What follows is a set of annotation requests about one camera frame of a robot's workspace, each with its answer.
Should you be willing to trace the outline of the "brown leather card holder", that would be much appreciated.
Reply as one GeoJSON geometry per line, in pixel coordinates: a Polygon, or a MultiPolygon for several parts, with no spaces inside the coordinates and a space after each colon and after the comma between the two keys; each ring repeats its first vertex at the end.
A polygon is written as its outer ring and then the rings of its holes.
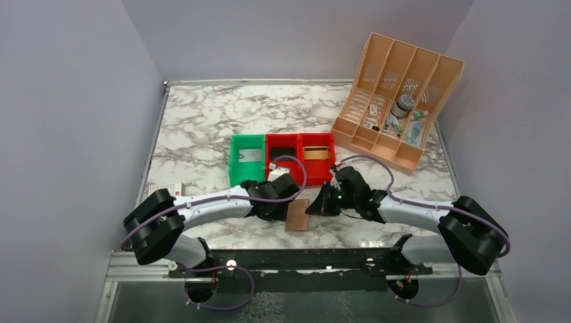
{"type": "Polygon", "coordinates": [[[307,231],[309,227],[309,199],[296,199],[288,205],[288,212],[285,221],[285,231],[297,232],[307,231]]]}

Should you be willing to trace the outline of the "red double plastic bin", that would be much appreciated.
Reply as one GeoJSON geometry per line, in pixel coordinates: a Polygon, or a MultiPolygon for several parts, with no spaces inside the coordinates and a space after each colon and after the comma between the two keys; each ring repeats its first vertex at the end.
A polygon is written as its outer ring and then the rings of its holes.
{"type": "Polygon", "coordinates": [[[324,182],[331,181],[333,175],[330,173],[330,167],[336,162],[335,145],[333,135],[331,133],[286,133],[286,134],[267,134],[265,135],[265,175],[269,173],[269,164],[274,162],[270,160],[269,150],[272,147],[294,147],[296,148],[296,157],[298,161],[290,159],[281,159],[275,164],[277,166],[290,169],[290,174],[297,184],[301,185],[303,181],[302,166],[304,166],[307,175],[307,186],[320,186],[324,182]],[[326,160],[305,160],[305,146],[327,146],[329,148],[330,158],[326,160]]]}

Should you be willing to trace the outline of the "green plastic bin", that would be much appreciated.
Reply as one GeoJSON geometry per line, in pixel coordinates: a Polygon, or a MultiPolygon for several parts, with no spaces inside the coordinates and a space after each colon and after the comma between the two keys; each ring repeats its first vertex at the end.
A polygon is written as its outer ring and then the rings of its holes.
{"type": "Polygon", "coordinates": [[[229,160],[230,186],[245,180],[264,181],[265,135],[232,135],[229,160]]]}

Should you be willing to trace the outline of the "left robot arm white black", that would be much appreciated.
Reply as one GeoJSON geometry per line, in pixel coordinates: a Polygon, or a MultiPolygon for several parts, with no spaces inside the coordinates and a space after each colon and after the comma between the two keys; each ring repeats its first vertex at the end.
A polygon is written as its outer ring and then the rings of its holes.
{"type": "Polygon", "coordinates": [[[271,181],[245,180],[225,191],[201,196],[175,197],[159,189],[124,218],[127,234],[121,248],[132,250],[140,265],[168,259],[200,277],[211,270],[213,256],[203,238],[184,236],[184,231],[230,218],[282,221],[288,204],[300,191],[289,174],[271,181]]]}

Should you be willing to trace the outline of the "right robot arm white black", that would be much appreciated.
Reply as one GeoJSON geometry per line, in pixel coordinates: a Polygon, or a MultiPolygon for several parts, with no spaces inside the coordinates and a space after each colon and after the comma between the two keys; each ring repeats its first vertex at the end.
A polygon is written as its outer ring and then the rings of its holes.
{"type": "Polygon", "coordinates": [[[389,254],[389,266],[399,274],[425,262],[455,262],[470,273],[486,275],[508,247],[506,230],[471,197],[460,196],[453,202],[405,200],[371,188],[351,166],[335,171],[333,181],[321,186],[306,213],[334,217],[345,209],[367,221],[431,232],[401,239],[389,254]]]}

